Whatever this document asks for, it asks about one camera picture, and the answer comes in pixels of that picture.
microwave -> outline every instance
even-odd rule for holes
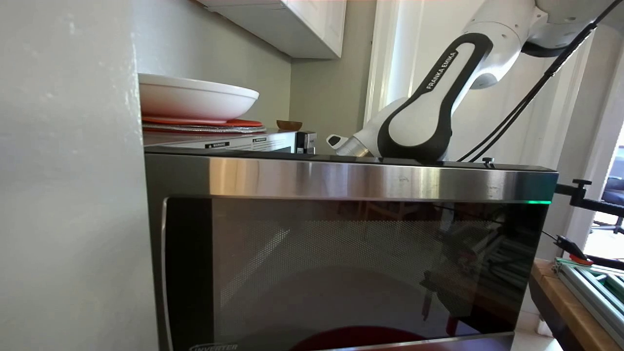
[[[306,351],[515,330],[558,174],[146,148],[160,347]]]

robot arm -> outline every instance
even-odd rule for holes
[[[591,6],[587,0],[486,0],[419,88],[380,109],[337,154],[441,160],[452,135],[450,117],[468,90],[497,84],[523,47],[556,55],[612,2],[620,0]]]

stacked plates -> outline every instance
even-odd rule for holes
[[[255,90],[218,82],[138,74],[142,127],[166,133],[265,133],[259,121],[240,119]]]

stainless steel panel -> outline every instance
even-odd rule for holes
[[[207,160],[213,197],[361,201],[550,201],[548,170],[400,166],[215,156]]]

